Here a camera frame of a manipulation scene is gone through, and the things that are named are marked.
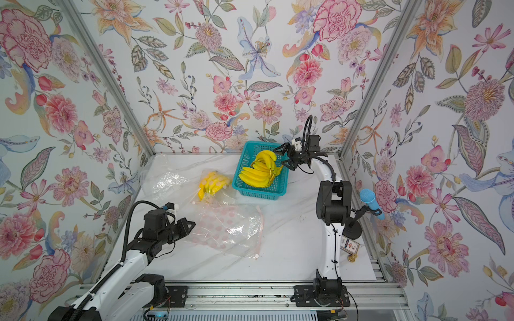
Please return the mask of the yellow banana bunch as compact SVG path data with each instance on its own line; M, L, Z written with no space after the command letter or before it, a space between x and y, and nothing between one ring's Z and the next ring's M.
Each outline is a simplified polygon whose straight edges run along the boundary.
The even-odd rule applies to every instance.
M198 198L203 201L208 195L214 196L222 189L226 189L231 180L228 176L212 171L199 182Z
M269 169L261 170L244 167L238 177L247 185L255 188L267 188L274 183L276 175Z

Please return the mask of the pink dotted zip bag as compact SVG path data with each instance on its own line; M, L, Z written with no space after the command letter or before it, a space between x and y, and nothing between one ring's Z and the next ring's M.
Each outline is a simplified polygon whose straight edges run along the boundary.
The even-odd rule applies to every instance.
M188 242L241 258L260 257L264 216L259 206L190 205L183 214L195 222Z

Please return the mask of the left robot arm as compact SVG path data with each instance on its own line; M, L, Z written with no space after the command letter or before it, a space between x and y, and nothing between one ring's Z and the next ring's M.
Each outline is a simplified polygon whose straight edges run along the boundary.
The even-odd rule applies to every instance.
M144 215L144 226L129 241L131 220L139 205L152 210ZM86 294L68 307L57 307L49 320L129 320L141 308L159 306L169 298L165 278L143 270L159 257L163 246L186 238L196 222L177 219L175 204L159 207L150 201L131 206L123 238L120 260Z

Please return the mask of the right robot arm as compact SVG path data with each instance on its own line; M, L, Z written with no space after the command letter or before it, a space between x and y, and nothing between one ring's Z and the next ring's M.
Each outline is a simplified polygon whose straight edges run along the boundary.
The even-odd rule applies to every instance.
M327 154L321 151L321 137L311 133L313 121L313 116L308 116L301 137L274 149L277 155L286 157L282 166L294 171L301 165L308 165L319 180L315 214L322 229L321 261L313 284L295 286L290 300L298 308L345 308L349 305L349 294L341 278L340 252L343 229L351 212L349 187L337 180Z

